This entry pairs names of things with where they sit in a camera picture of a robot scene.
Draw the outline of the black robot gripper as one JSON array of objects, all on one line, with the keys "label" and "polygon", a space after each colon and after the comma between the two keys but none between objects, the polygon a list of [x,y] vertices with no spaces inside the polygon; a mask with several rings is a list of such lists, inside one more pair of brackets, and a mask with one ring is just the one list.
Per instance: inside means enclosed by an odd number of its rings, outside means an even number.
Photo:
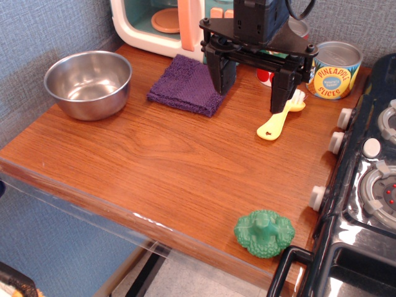
[{"label": "black robot gripper", "polygon": [[[204,18],[202,51],[213,87],[226,95],[236,80],[236,64],[274,74],[270,112],[283,111],[303,79],[313,75],[318,49],[288,25],[295,17],[290,1],[234,1],[232,18]],[[264,51],[287,54],[279,58]]]}]

